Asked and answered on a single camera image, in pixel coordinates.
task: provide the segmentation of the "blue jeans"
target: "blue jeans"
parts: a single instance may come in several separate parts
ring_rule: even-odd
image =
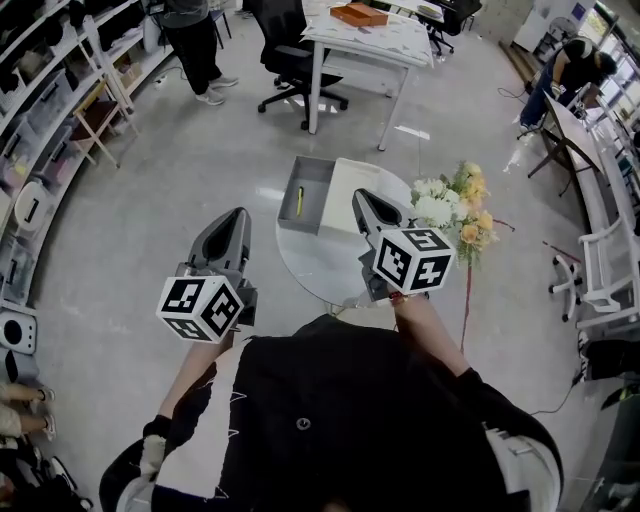
[[[551,91],[551,82],[553,82],[553,64],[554,60],[547,62],[540,73],[540,80],[529,96],[529,101],[520,113],[520,124],[525,126],[534,126],[540,122],[542,116],[547,111],[544,93],[546,92],[553,98]],[[558,101],[563,105],[568,105],[575,93],[566,91],[562,94]]]

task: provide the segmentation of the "hand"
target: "hand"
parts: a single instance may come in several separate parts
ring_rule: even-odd
[[[562,95],[562,86],[556,81],[551,82],[551,92],[553,97],[558,99]]]
[[[140,473],[142,475],[155,475],[160,471],[170,428],[171,420],[158,415],[142,430],[144,438],[142,456],[140,457]]]

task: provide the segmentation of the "black sleeve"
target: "black sleeve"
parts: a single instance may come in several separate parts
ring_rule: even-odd
[[[584,53],[584,41],[574,39],[573,41],[565,44],[563,50],[571,62],[582,59],[582,54]]]
[[[530,437],[544,444],[558,463],[564,485],[562,460],[555,441],[547,429],[530,414],[513,405],[494,388],[483,382],[475,370],[469,368],[457,379],[457,395],[465,406],[488,428],[504,430],[511,435]]]

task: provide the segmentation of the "folding chair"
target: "folding chair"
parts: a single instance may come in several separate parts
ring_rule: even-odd
[[[106,91],[109,97],[108,100],[99,99],[103,91]],[[140,135],[138,128],[136,128],[131,120],[131,116],[129,116],[127,111],[116,101],[115,96],[112,94],[104,78],[73,111],[73,115],[78,118],[80,124],[78,124],[71,134],[70,140],[93,165],[96,165],[96,161],[89,155],[89,150],[93,144],[97,144],[107,158],[113,162],[116,169],[120,168],[120,162],[116,160],[100,140],[100,136],[106,129],[109,129],[112,134],[115,134],[115,130],[111,126],[111,121],[113,121],[113,118],[118,113],[122,114],[135,134]]]

